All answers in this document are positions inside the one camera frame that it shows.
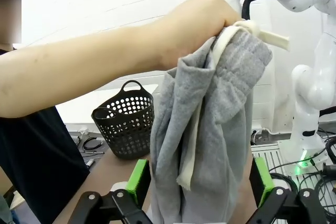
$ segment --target black t-shirt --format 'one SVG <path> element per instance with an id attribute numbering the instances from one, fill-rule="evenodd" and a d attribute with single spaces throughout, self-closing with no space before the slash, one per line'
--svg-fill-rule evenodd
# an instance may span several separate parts
<path id="1" fill-rule="evenodd" d="M 89 174 L 55 107 L 0 118 L 0 166 L 42 224 L 54 221 Z"/>

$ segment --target metal grate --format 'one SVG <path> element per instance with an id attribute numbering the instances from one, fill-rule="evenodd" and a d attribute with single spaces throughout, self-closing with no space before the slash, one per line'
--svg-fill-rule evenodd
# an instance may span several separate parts
<path id="1" fill-rule="evenodd" d="M 283 164 L 278 144 L 254 145 L 252 146 L 252 154 L 254 157 L 263 157 L 266 161 L 268 169 L 271 169 L 277 165 Z M 273 170 L 272 172 L 287 175 L 284 167 L 277 168 Z M 299 176 L 290 176 L 290 177 L 294 180 L 297 186 L 299 186 L 302 180 L 305 177 L 308 177 L 308 175 L 299 175 Z M 314 175 L 310 178 L 307 178 L 302 183 L 301 188 L 315 188 L 315 185 L 318 182 L 318 180 L 320 180 L 320 178 L 321 178 L 320 175 Z M 282 186 L 283 188 L 289 188 L 285 182 L 279 181 L 279 180 L 275 180 L 275 185 Z M 330 206 L 330 207 L 327 207 L 326 210 L 330 211 L 331 213 L 336 214 L 336 206 L 334 206 L 336 205 L 336 195 L 332 192 L 332 188 L 333 188 L 333 182 L 327 183 L 327 188 L 321 189 L 319 197 L 322 198 L 323 192 L 324 190 L 326 190 L 325 195 L 321 200 L 321 204 L 323 206 Z M 286 224 L 287 222 L 285 220 L 276 220 L 274 223 Z"/>

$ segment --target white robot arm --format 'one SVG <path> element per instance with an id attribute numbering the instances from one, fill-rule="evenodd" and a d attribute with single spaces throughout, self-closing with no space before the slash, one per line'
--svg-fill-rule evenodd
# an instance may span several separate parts
<path id="1" fill-rule="evenodd" d="M 238 12 L 242 11 L 240 0 L 227 0 Z M 336 104 L 336 0 L 277 0 L 292 12 L 302 12 L 312 6 L 327 14 L 327 28 L 315 49 L 314 68 L 298 65 L 292 72 L 296 98 L 296 112 L 290 141 L 283 141 L 280 151 L 285 162 L 295 162 L 316 157 L 315 163 L 327 158 L 324 144 L 317 134 L 320 110 Z M 297 162 L 288 168 L 289 173 L 309 172 L 310 164 Z"/>

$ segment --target black plastic basket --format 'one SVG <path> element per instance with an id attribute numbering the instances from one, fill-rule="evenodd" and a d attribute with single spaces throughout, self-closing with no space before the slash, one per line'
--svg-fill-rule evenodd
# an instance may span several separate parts
<path id="1" fill-rule="evenodd" d="M 137 83 L 140 90 L 125 91 L 124 87 L 130 82 Z M 117 157 L 136 159 L 149 153 L 153 97 L 137 81 L 126 82 L 120 92 L 96 108 L 91 117 Z"/>

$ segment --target bare forearm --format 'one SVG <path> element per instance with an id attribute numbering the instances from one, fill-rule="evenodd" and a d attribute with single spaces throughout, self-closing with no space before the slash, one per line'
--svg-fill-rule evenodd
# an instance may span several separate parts
<path id="1" fill-rule="evenodd" d="M 150 26 L 122 28 L 0 57 L 0 116 L 20 117 L 127 74 L 159 68 Z"/>

